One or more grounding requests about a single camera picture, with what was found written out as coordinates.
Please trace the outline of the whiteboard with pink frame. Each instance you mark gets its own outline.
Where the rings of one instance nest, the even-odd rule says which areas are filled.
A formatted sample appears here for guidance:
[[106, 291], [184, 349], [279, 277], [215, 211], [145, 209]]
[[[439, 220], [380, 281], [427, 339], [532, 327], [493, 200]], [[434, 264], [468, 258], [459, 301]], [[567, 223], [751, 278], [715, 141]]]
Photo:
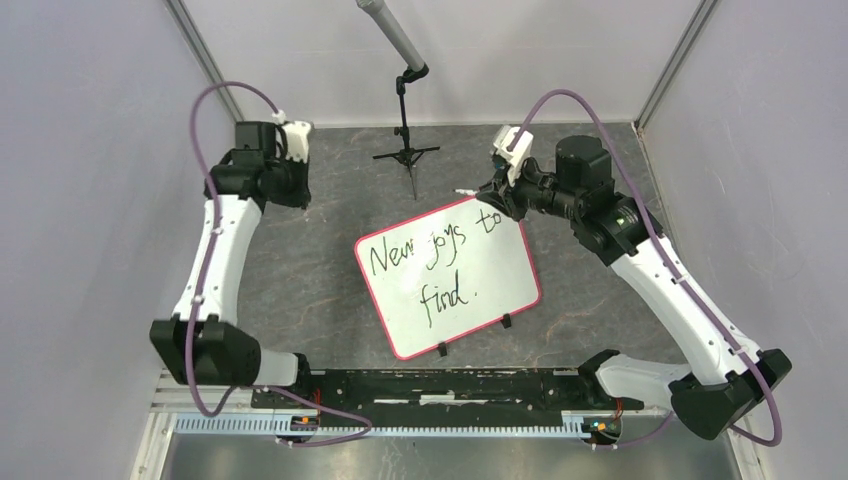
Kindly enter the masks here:
[[472, 197], [365, 235], [354, 255], [399, 360], [499, 323], [542, 297], [522, 224]]

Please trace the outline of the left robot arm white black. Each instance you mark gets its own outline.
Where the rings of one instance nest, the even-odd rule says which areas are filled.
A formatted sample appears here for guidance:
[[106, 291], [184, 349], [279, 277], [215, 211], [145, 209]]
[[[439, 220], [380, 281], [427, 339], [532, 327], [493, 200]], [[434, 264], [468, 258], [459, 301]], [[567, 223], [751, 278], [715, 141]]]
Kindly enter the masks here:
[[237, 325], [237, 300], [248, 247], [267, 204], [305, 209], [309, 140], [306, 121], [244, 121], [235, 142], [210, 170], [204, 222], [186, 289], [170, 318], [152, 323], [149, 338], [174, 380], [199, 386], [276, 386], [290, 407], [314, 394], [306, 358], [261, 346]]

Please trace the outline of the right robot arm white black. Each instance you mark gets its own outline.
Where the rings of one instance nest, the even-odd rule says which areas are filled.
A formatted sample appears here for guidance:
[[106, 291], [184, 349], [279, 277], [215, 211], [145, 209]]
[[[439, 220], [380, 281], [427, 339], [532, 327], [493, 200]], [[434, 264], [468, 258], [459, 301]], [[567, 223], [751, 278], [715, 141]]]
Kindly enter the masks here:
[[613, 399], [658, 407], [705, 440], [735, 429], [756, 406], [770, 402], [791, 370], [789, 358], [760, 348], [708, 298], [657, 219], [635, 196], [616, 189], [614, 159], [600, 139], [563, 138], [550, 172], [531, 156], [532, 141], [516, 127], [497, 134], [494, 174], [476, 198], [515, 221], [529, 211], [568, 221], [579, 244], [641, 297], [685, 358], [667, 364], [605, 350], [579, 367], [580, 400], [591, 408]]

